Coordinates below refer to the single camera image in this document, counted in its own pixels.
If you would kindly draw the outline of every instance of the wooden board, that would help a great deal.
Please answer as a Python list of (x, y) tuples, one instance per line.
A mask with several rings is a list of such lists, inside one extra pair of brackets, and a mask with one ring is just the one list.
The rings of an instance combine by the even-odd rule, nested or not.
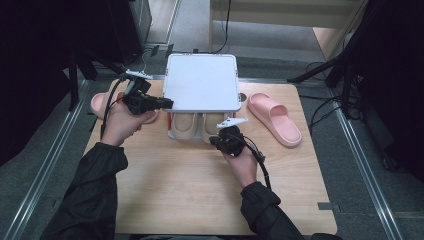
[[(161, 96), (163, 81), (151, 81), (149, 94)], [(262, 92), (283, 103), (303, 134), (300, 145), (281, 145), (242, 103), (237, 113), (249, 122), (239, 125), (266, 156), (280, 207), (302, 234), (336, 233), (331, 210), (320, 210), (328, 195), (296, 88), (288, 84), (240, 83), (247, 96)], [(97, 122), (87, 150), (99, 141)], [(128, 139), (123, 147), (128, 169), (117, 175), (117, 233), (250, 235), (240, 213), (240, 187), (226, 161), (212, 145), (176, 141), (167, 136), (167, 116), (160, 112), (152, 124)], [(258, 180), (263, 174), (258, 168)]]

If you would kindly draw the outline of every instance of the black sleeve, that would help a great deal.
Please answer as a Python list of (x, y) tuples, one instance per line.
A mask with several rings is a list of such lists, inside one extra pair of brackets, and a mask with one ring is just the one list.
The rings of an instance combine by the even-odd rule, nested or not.
[(241, 213), (246, 218), (250, 230), (261, 239), (304, 239), (278, 206), (281, 203), (280, 198), (260, 182), (245, 187), (241, 196)]
[(123, 148), (96, 143), (80, 160), (74, 179), (41, 239), (114, 239), (116, 173), (127, 166)]

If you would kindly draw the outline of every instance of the white tray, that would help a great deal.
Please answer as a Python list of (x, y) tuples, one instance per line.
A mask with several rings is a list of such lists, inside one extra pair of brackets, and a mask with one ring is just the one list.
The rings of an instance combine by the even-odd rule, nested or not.
[(174, 101), (166, 112), (237, 112), (241, 108), (233, 55), (171, 54), (163, 95)]

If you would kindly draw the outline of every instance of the pink slipper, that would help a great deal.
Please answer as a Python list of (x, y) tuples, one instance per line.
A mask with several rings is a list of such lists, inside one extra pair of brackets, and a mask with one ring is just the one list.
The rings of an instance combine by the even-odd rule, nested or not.
[(247, 106), (281, 144), (292, 147), (302, 140), (302, 134), (281, 103), (266, 94), (256, 93), (248, 98)]
[[(91, 99), (91, 111), (100, 119), (103, 119), (104, 117), (109, 96), (110, 92), (98, 93), (94, 95), (94, 97)], [(115, 92), (112, 96), (112, 100), (110, 101), (110, 103), (113, 103), (114, 101), (116, 101), (117, 98), (122, 98), (123, 96), (124, 92)], [(153, 117), (149, 118), (147, 121), (145, 121), (144, 124), (153, 122), (158, 116), (158, 111), (155, 110), (155, 113), (156, 114)]]

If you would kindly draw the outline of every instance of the gray carpet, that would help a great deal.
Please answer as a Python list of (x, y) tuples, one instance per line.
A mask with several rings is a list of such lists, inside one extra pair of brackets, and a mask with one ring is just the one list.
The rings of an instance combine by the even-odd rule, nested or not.
[[(166, 59), (163, 52), (152, 58), (146, 54), (144, 58), (147, 62), (146, 73), (164, 74)], [(260, 78), (264, 79), (263, 81), (281, 81), (298, 76), (305, 72), (308, 65), (306, 62), (299, 61), (242, 57), (237, 58), (237, 61), (240, 78)], [(133, 70), (142, 69), (143, 61), (141, 58), (137, 59), (128, 67)], [(97, 81), (91, 83), (88, 99), (98, 92), (104, 92), (116, 78), (108, 70), (99, 68), (99, 73)], [(319, 80), (309, 80), (300, 84), (298, 90), (300, 95), (329, 97), (327, 89)], [(0, 209), (2, 209), (0, 236), (5, 236), (23, 197), (47, 155), (67, 114), (69, 100), (69, 96), (65, 97), (21, 154), (0, 168)], [(321, 100), (308, 98), (301, 98), (301, 102), (307, 121), (322, 103)], [(320, 110), (316, 119), (331, 109), (331, 105), (328, 104)], [(56, 210), (72, 180), (78, 160), (90, 136), (90, 128), (95, 121), (95, 116), (88, 114), (89, 112), (89, 102), (85, 101), (21, 239), (37, 239)], [(398, 174), (386, 171), (366, 127), (359, 121), (354, 122), (354, 125), (390, 206), (395, 215), (397, 214), (405, 239), (421, 239), (424, 236), (424, 220), (419, 217), (422, 216), (424, 209), (423, 183), (408, 173)], [(387, 239), (336, 115), (333, 114), (316, 124), (312, 137), (328, 195), (334, 208), (338, 226), (337, 235), (344, 239)], [(418, 217), (413, 215), (420, 212), (421, 215)], [(129, 239), (129, 236), (117, 235), (117, 239)]]

